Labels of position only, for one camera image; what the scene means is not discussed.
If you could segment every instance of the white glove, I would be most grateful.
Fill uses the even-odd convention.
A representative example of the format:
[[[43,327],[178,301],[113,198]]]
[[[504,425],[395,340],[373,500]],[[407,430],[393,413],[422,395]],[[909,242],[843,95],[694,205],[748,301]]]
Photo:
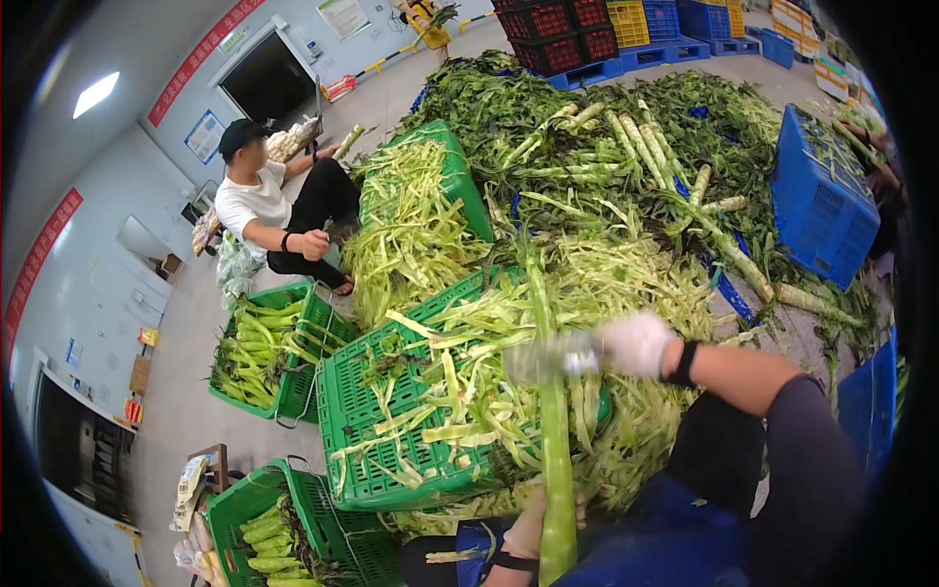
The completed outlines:
[[[603,349],[610,366],[623,375],[657,378],[665,348],[676,338],[661,318],[643,310],[600,329],[595,344]]]

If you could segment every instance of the dark sleeve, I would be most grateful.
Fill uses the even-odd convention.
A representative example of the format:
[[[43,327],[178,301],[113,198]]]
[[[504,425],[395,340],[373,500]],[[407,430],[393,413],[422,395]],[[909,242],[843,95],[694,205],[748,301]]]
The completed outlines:
[[[862,502],[857,456],[818,381],[790,380],[766,415],[769,497],[754,520],[747,573],[756,585],[817,577]]]

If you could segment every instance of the green plastic crate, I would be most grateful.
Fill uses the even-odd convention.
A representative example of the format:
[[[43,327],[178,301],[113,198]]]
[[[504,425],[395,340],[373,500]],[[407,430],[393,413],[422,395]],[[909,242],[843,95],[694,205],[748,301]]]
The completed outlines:
[[[259,306],[281,310],[291,303],[291,294],[293,298],[303,297],[306,301],[303,310],[300,312],[300,317],[322,326],[340,340],[349,342],[355,340],[359,335],[359,329],[335,313],[328,303],[316,295],[316,288],[309,283],[275,287],[253,294],[248,299]],[[234,321],[235,313],[232,312],[232,316],[228,318],[228,323],[225,324],[225,335],[228,335],[234,327]],[[309,326],[301,324],[300,327],[306,332],[310,331]],[[319,340],[326,338],[326,334],[323,332],[312,332],[312,334]],[[317,356],[325,354],[322,348],[313,343],[308,343],[304,348]],[[221,358],[216,355],[215,363],[218,364],[220,360]],[[291,354],[287,357],[288,367],[296,367],[299,363],[300,357],[297,355]],[[248,411],[255,416],[260,416],[265,420],[275,419],[277,424],[283,427],[295,428],[300,420],[313,424],[317,423],[316,397],[313,392],[315,379],[316,371],[313,368],[304,369],[299,373],[283,373],[277,397],[274,398],[274,403],[269,409],[261,409],[238,401],[234,397],[215,389],[211,383],[208,385],[208,392],[223,402]]]
[[[483,204],[483,198],[476,189],[476,184],[472,180],[472,173],[467,165],[466,153],[456,135],[447,127],[443,120],[433,120],[423,125],[419,129],[399,136],[391,141],[388,147],[401,143],[402,141],[412,141],[420,139],[436,139],[443,142],[449,151],[443,159],[444,178],[440,182],[440,188],[443,196],[448,202],[455,202],[458,199],[463,200],[463,208],[460,213],[467,219],[469,230],[486,242],[492,242],[495,236],[492,233],[492,226],[489,225],[489,219]],[[359,202],[359,221],[363,226],[369,222],[369,214],[376,213],[380,217],[380,211],[370,208],[368,194],[363,194]]]
[[[230,587],[257,587],[264,582],[248,566],[253,556],[242,541],[239,525],[260,516],[287,489],[310,546],[320,557],[337,563],[347,574],[336,582],[343,587],[383,587],[400,584],[397,576],[399,546],[374,514],[342,512],[333,508],[323,478],[290,467],[293,460],[274,459],[209,501],[206,519]]]
[[[495,276],[499,268],[493,268]],[[518,269],[509,269],[513,279],[520,279],[524,274]],[[477,271],[470,277],[448,287],[428,301],[408,312],[408,317],[425,325],[433,326],[433,316],[455,300],[475,301],[480,296],[482,272]],[[371,389],[359,384],[360,375],[367,365],[365,349],[371,348],[377,358],[384,356],[380,344],[387,337],[397,333],[401,337],[402,347],[416,343],[423,338],[397,322],[369,332],[358,340],[338,351],[323,362],[323,368],[316,380],[316,402],[319,406],[319,431],[323,448],[327,455],[327,479],[336,507],[347,511],[394,511],[428,509],[456,502],[461,499],[485,493],[502,487],[489,469],[486,454],[490,446],[460,449],[457,456],[469,456],[470,464],[459,468],[455,461],[448,463],[450,445],[446,442],[423,442],[422,431],[443,425],[448,409],[438,409],[421,422],[414,430],[403,435],[400,440],[403,456],[423,474],[436,468],[438,474],[425,480],[416,489],[405,487],[382,472],[372,460],[389,471],[400,471],[394,442],[383,442],[367,452],[369,459],[362,463],[355,456],[346,456],[346,480],[342,481],[342,463],[331,459],[330,455],[347,446],[352,446],[375,437],[374,425],[385,422],[385,417]],[[406,351],[417,359],[429,358],[426,347]],[[424,367],[408,364],[407,371],[395,384],[389,409],[392,417],[418,406],[419,398],[428,386],[419,382]],[[608,394],[601,394],[601,409],[598,414],[606,419],[609,414]],[[479,465],[478,474],[474,474]]]

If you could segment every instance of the gloved hand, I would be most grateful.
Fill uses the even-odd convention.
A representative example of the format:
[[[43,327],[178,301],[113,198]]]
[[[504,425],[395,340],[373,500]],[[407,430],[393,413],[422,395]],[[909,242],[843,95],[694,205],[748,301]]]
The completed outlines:
[[[542,487],[537,487],[529,496],[525,509],[516,523],[502,535],[502,550],[517,559],[537,559],[541,554],[541,530],[547,510],[547,496]],[[577,529],[586,527],[587,517],[584,499],[577,494]]]
[[[619,317],[594,335],[610,366],[623,375],[661,376],[662,356],[677,338],[661,318],[648,311]]]

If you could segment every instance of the blue apron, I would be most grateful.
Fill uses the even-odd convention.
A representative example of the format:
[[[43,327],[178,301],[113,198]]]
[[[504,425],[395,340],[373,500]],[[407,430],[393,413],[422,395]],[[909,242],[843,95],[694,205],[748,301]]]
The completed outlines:
[[[700,504],[687,487],[660,472],[642,488],[626,517],[589,527],[579,536],[579,562],[553,587],[747,587],[749,580],[740,567],[747,533],[747,525],[733,514]],[[501,533],[496,536],[498,549]],[[457,530],[457,550],[487,552],[490,544],[482,528],[461,524]],[[485,556],[457,563],[456,568],[459,587],[476,587]]]

